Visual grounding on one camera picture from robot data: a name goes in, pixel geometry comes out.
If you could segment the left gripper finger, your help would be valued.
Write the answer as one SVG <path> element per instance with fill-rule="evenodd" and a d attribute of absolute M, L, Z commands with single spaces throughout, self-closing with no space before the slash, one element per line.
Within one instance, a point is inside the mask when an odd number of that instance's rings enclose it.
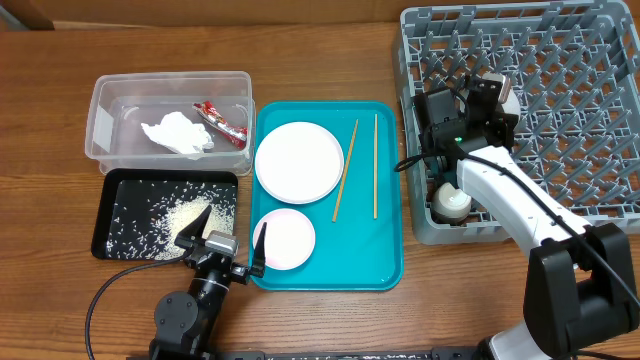
<path fill-rule="evenodd" d="M 253 259 L 250 268 L 250 275 L 262 278 L 265 273 L 266 267 L 266 254 L 265 254 L 265 237 L 266 237 L 267 223 L 264 222 L 260 228 L 257 242 L 254 246 Z"/>
<path fill-rule="evenodd" d="M 203 237 L 203 233 L 211 210 L 212 207 L 208 205 L 195 220 L 182 229 L 176 236 L 175 245 L 180 248 L 204 246 L 206 239 Z"/>

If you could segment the grey bowl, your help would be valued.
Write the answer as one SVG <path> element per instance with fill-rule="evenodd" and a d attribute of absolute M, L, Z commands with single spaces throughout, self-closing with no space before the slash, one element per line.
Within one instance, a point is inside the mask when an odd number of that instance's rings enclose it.
<path fill-rule="evenodd" d="M 518 97 L 513 88 L 509 90 L 507 99 L 500 104 L 501 111 L 507 115 L 514 115 L 518 120 L 521 119 L 521 106 Z"/>

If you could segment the pink bowl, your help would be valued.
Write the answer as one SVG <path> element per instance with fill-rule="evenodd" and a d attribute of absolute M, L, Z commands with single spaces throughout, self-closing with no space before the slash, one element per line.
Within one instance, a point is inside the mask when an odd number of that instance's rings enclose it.
<path fill-rule="evenodd" d="M 295 209 L 281 208 L 263 216 L 254 228 L 253 246 L 258 242 L 263 224 L 266 266 L 275 270 L 292 270 L 311 256 L 316 234 L 311 221 Z"/>

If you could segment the white cup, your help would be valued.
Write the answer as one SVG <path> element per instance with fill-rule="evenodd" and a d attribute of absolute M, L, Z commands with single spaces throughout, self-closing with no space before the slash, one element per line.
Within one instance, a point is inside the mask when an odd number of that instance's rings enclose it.
<path fill-rule="evenodd" d="M 472 198 L 447 182 L 434 193 L 431 208 L 433 216 L 442 223 L 463 222 L 471 211 Z"/>

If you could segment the white napkin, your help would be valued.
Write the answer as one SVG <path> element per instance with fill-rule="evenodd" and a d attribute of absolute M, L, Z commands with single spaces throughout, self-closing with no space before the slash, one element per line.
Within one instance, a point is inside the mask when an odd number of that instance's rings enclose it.
<path fill-rule="evenodd" d="M 201 154 L 214 147 L 213 137 L 201 123 L 193 123 L 181 112 L 166 114 L 159 124 L 140 124 L 154 143 L 182 155 Z"/>

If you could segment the red sauce packet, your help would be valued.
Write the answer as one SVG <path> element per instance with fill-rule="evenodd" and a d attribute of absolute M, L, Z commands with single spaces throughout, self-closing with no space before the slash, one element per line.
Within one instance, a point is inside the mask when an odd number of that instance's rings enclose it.
<path fill-rule="evenodd" d="M 243 149 L 246 146 L 248 129 L 230 124 L 211 101 L 194 103 L 192 107 L 209 125 L 220 132 L 236 148 Z"/>

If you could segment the wooden chopstick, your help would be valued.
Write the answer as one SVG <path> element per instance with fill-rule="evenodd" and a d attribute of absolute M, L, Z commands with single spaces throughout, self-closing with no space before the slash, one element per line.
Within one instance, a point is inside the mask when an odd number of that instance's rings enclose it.
<path fill-rule="evenodd" d="M 335 204 L 334 212 L 333 212 L 333 216 L 332 216 L 332 222 L 333 223 L 337 222 L 337 218 L 338 218 L 338 214 L 339 214 L 339 210 L 340 210 L 340 206 L 341 206 L 341 202 L 342 202 L 342 198 L 343 198 L 344 188 L 345 188 L 345 184 L 346 184 L 346 178 L 347 178 L 347 175 L 348 175 L 348 171 L 349 171 L 349 167 L 350 167 L 350 163 L 351 163 L 351 158 L 352 158 L 352 154 L 353 154 L 353 150 L 354 150 L 355 142 L 356 142 L 356 138 L 357 138 L 358 127 L 359 127 L 359 119 L 356 119 L 355 124 L 354 124 L 354 128 L 353 128 L 353 132 L 352 132 L 352 136 L 351 136 L 351 140 L 350 140 L 350 144 L 349 144 L 349 148 L 348 148 L 348 152 L 347 152 L 347 156 L 346 156 L 346 160 L 345 160 L 345 163 L 344 163 L 344 169 L 343 169 L 343 173 L 342 173 L 342 176 L 341 176 L 340 187 L 339 187 L 339 191 L 338 191 L 338 195 L 337 195 L 337 199 L 336 199 L 336 204 Z"/>
<path fill-rule="evenodd" d="M 373 218 L 378 219 L 378 114 L 374 115 L 373 133 Z"/>

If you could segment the large white plate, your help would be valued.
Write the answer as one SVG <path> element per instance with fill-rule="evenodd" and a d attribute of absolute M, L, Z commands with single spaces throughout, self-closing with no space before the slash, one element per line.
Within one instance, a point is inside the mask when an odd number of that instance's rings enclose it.
<path fill-rule="evenodd" d="M 309 204 L 331 193 L 344 166 L 336 137 L 311 122 L 291 122 L 270 131 L 255 156 L 255 173 L 262 188 L 273 198 L 294 205 Z"/>

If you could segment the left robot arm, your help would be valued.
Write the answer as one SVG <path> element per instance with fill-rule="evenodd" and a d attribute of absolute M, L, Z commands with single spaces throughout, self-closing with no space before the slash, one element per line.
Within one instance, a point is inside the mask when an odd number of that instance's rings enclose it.
<path fill-rule="evenodd" d="M 237 263 L 234 236 L 204 233 L 211 211 L 207 206 L 175 238 L 175 245 L 184 250 L 182 261 L 194 270 L 194 277 L 187 291 L 172 292 L 156 305 L 156 333 L 149 345 L 151 359 L 213 359 L 215 352 L 209 339 L 230 286 L 246 285 L 252 276 L 264 276 L 267 227 L 260 228 L 252 262 Z"/>

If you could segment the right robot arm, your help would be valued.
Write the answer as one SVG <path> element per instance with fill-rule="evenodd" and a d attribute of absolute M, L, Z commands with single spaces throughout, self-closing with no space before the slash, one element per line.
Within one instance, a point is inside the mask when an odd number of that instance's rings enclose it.
<path fill-rule="evenodd" d="M 511 156 L 519 103 L 495 83 L 413 98 L 420 159 L 484 207 L 528 261 L 523 319 L 483 340 L 477 359 L 571 359 L 639 327 L 628 236 L 593 225 L 536 184 Z"/>

